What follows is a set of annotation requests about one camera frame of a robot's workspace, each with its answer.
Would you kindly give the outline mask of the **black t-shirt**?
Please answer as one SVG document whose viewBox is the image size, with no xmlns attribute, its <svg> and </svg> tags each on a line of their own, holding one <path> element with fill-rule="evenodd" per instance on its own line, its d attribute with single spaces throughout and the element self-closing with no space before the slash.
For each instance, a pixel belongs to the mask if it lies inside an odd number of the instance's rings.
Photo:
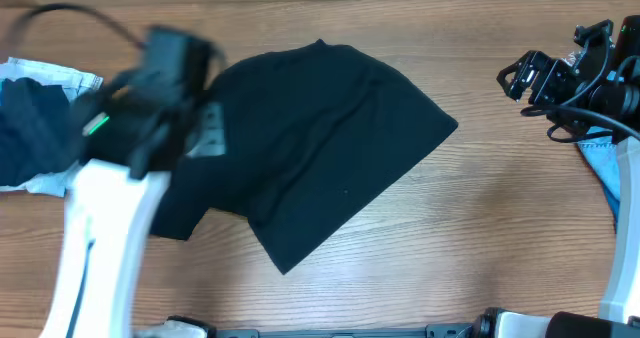
<svg viewBox="0 0 640 338">
<path fill-rule="evenodd" d="M 282 273 L 458 126 L 396 69 L 323 41 L 242 60 L 209 93 L 226 151 L 179 164 L 151 231 L 187 240 L 209 209 L 240 215 Z"/>
</svg>

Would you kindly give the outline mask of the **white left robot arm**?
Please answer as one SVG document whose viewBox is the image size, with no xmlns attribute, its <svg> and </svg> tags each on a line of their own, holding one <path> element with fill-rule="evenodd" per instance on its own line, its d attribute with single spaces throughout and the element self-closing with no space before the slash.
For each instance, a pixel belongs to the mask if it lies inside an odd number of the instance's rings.
<svg viewBox="0 0 640 338">
<path fill-rule="evenodd" d="M 125 71 L 72 105 L 80 168 L 44 337 L 131 337 L 149 232 L 176 166 L 222 155 L 223 108 L 204 79 Z"/>
</svg>

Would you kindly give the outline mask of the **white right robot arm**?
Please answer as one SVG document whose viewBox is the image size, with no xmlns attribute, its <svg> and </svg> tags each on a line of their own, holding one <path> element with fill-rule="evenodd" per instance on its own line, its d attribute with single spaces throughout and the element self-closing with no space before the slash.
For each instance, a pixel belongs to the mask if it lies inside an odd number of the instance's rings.
<svg viewBox="0 0 640 338">
<path fill-rule="evenodd" d="M 490 308 L 464 335 L 639 338 L 638 58 L 612 44 L 584 46 L 573 62 L 530 51 L 499 72 L 497 81 L 511 99 L 531 92 L 523 115 L 545 115 L 575 139 L 587 137 L 592 126 L 599 127 L 599 136 L 612 137 L 620 173 L 616 247 L 597 317 L 558 312 L 548 318 Z"/>
</svg>

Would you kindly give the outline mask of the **blue denim jeans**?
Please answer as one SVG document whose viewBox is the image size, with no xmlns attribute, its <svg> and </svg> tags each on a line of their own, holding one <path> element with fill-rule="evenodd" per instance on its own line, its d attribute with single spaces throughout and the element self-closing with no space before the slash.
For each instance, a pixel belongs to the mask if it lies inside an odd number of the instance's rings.
<svg viewBox="0 0 640 338">
<path fill-rule="evenodd" d="M 604 196 L 613 214 L 614 226 L 617 226 L 620 207 L 620 172 L 616 145 L 610 136 L 606 136 L 578 142 L 577 146 L 600 180 Z"/>
</svg>

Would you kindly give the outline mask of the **folded light denim garment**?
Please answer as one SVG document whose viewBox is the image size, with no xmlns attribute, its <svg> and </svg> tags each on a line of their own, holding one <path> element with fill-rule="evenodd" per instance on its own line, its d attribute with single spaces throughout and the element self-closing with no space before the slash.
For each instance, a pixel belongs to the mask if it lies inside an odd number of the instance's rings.
<svg viewBox="0 0 640 338">
<path fill-rule="evenodd" d="M 98 75 L 74 68 L 9 57 L 1 64 L 1 80 L 15 81 L 19 78 L 30 78 L 42 85 L 59 85 L 70 102 L 89 90 L 97 90 L 104 81 Z M 64 197 L 78 170 L 79 165 L 74 164 L 65 172 L 38 174 L 20 185 L 2 186 L 1 191 Z"/>
</svg>

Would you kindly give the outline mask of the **folded navy garment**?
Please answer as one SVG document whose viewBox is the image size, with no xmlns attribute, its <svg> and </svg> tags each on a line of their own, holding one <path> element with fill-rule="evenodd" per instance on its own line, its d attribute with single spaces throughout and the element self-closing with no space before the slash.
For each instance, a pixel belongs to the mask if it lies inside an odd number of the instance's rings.
<svg viewBox="0 0 640 338">
<path fill-rule="evenodd" d="M 1 184 L 18 186 L 38 174 L 61 173 L 77 157 L 70 101 L 59 85 L 31 78 L 1 82 Z"/>
</svg>

